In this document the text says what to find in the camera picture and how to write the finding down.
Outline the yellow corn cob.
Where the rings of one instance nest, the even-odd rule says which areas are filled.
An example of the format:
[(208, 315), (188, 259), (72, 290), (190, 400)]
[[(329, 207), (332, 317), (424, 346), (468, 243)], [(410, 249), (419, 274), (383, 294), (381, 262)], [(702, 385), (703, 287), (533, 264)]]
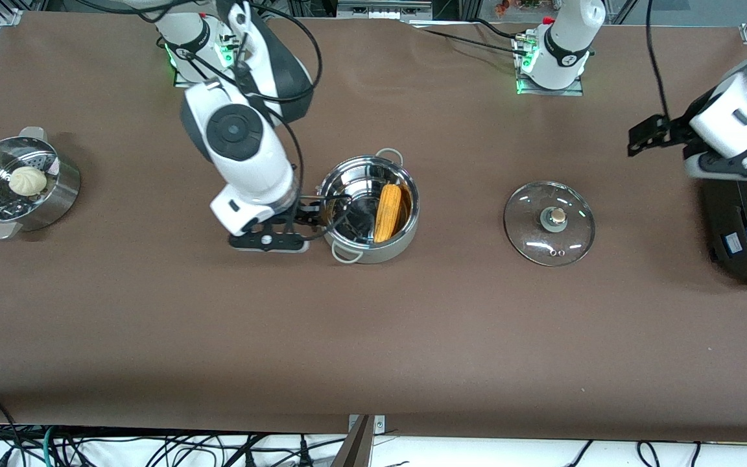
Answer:
[(394, 235), (402, 204), (402, 189), (397, 184), (385, 184), (379, 201), (373, 230), (373, 242), (385, 243)]

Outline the glass pot lid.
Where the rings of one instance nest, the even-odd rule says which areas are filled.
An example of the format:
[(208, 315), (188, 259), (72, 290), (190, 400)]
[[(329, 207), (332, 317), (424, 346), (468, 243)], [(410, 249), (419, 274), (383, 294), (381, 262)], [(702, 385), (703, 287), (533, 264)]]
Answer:
[(592, 248), (596, 224), (577, 191), (552, 181), (519, 187), (504, 207), (504, 230), (519, 254), (556, 268), (578, 262)]

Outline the steel cooking pot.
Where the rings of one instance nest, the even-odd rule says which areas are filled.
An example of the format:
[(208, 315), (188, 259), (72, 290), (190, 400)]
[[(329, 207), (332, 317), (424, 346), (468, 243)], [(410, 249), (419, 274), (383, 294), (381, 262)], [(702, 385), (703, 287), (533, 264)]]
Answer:
[[(377, 202), (385, 184), (401, 187), (402, 204), (394, 235), (385, 243), (374, 243)], [(323, 238), (339, 263), (388, 262), (406, 251), (417, 233), (419, 189), (403, 154), (394, 148), (344, 160), (324, 177), (317, 194), (324, 197)]]

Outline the steel steamer pot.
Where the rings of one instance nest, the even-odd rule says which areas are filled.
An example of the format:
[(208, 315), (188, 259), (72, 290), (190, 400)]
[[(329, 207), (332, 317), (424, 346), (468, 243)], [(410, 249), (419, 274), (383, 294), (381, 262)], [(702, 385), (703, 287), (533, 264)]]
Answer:
[[(47, 177), (47, 187), (39, 195), (23, 197), (8, 188), (12, 171), (26, 166), (43, 171)], [(0, 240), (42, 230), (59, 221), (75, 203), (80, 183), (77, 165), (53, 147), (42, 127), (28, 126), (17, 136), (1, 139)]]

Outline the grey metal box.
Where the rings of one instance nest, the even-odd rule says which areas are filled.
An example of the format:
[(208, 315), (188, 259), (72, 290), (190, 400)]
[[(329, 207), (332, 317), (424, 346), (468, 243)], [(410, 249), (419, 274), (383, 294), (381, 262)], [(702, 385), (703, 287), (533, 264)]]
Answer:
[(432, 21), (431, 0), (337, 0), (335, 17), (341, 19), (396, 19)]

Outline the white steamed bun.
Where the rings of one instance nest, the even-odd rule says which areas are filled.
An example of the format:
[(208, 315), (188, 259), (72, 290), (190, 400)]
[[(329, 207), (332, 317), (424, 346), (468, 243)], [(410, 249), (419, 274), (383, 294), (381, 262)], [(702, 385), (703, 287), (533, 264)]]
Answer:
[(18, 167), (10, 174), (8, 188), (16, 195), (32, 197), (41, 194), (47, 183), (43, 171), (32, 166)]

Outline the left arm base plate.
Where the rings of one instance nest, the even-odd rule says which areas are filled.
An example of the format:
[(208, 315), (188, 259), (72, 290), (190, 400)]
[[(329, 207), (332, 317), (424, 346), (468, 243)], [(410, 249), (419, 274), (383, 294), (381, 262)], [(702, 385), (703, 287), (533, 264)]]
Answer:
[(527, 39), (524, 38), (524, 34), (517, 34), (514, 39), (510, 40), (510, 44), (514, 51), (523, 53), (515, 58), (517, 94), (548, 95), (548, 97), (581, 97), (583, 95), (583, 83), (580, 77), (576, 77), (568, 88), (550, 90), (537, 85), (530, 76), (525, 74), (525, 66), (531, 65), (538, 53), (535, 39)]

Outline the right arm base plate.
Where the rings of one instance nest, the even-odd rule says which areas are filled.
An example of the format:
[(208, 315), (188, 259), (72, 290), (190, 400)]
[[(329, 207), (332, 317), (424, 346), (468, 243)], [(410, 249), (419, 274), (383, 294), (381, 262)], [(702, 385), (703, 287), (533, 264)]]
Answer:
[(188, 47), (166, 42), (170, 62), (176, 71), (175, 85), (189, 88), (193, 84), (208, 82), (219, 72), (232, 77), (241, 40), (237, 36), (213, 33), (204, 45), (190, 44)]

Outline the metal bracket plate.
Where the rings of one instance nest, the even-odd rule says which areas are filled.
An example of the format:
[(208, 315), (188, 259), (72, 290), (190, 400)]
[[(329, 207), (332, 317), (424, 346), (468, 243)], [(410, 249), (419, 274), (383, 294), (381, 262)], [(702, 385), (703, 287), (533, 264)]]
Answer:
[[(359, 419), (359, 414), (351, 414), (349, 416), (349, 425), (348, 425), (348, 432), (350, 433), (353, 429), (353, 426), (355, 425), (356, 421)], [(373, 420), (373, 433), (375, 435), (382, 435), (386, 431), (386, 416), (382, 416), (381, 414), (379, 416), (371, 416)]]

